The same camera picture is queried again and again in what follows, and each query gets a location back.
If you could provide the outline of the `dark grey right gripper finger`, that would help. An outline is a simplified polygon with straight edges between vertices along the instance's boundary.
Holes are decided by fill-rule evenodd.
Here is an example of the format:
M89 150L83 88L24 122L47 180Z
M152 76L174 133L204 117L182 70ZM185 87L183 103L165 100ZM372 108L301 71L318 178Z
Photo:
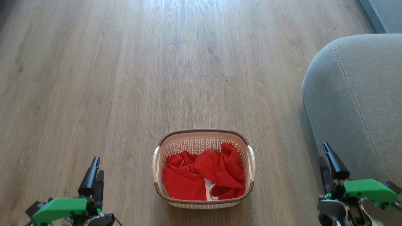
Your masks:
M331 176L330 167L323 156L319 157L319 165L324 193L332 193L335 183Z
M333 151L329 143L323 143L323 151L330 164L330 173L332 179L345 180L350 176L347 167L340 160L339 156Z

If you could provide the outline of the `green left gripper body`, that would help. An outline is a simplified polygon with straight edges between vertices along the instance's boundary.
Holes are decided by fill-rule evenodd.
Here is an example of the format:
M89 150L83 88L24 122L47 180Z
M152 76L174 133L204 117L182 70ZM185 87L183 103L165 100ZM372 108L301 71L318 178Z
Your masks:
M98 208L86 198L56 198L44 204L32 217L37 225L52 225L62 218L88 220L98 216Z

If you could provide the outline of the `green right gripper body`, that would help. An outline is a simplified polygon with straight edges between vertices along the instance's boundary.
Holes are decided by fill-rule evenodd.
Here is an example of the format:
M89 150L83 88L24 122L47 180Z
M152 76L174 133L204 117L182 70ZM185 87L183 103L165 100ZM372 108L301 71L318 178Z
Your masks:
M398 201L398 195L385 184L375 179L345 180L327 186L327 199L344 202L348 199L368 199L374 202L375 208L388 209Z

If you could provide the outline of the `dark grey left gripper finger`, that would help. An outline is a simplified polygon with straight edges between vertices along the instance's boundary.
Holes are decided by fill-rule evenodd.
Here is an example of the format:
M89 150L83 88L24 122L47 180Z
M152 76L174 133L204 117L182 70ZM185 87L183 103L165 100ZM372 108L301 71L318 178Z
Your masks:
M100 170L96 176L94 184L94 202L98 210L102 210L103 191L104 191L104 171Z
M79 196L92 196L95 194L94 186L99 166L100 166L100 157L95 156L79 186Z

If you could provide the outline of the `red and white garment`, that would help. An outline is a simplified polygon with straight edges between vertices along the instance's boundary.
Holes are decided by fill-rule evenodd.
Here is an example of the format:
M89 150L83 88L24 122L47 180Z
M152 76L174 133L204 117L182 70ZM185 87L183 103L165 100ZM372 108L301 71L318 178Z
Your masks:
M172 199L216 201L238 198L245 193L246 178L240 155L230 143L199 155L183 151L169 156L162 176Z

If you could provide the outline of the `grey fabric sofa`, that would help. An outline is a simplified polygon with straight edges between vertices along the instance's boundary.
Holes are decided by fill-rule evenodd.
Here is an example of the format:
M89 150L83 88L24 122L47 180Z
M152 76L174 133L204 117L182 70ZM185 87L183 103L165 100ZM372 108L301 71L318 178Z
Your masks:
M402 189L402 34L339 38L311 61L302 82L316 154L327 142L351 179Z

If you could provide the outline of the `beige plastic laundry basket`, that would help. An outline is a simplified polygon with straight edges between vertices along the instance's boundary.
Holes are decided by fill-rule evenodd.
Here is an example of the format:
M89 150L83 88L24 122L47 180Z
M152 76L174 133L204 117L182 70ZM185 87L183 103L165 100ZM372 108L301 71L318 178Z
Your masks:
M215 201L188 201L170 198L165 189L162 176L167 157L182 151L188 151L191 154L200 154L204 150L217 150L221 146L221 143L231 143L239 152L246 179L244 195L234 199ZM157 194L171 206L185 209L234 207L250 195L257 174L255 154L248 140L237 132L219 129L193 129L168 133L160 140L154 151L152 171Z

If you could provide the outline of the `blue-grey furniture panel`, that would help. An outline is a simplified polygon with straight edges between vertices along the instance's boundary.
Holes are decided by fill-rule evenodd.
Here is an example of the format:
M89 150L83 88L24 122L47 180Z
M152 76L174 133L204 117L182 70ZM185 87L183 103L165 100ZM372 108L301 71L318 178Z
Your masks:
M378 34L402 34L402 0L358 0Z

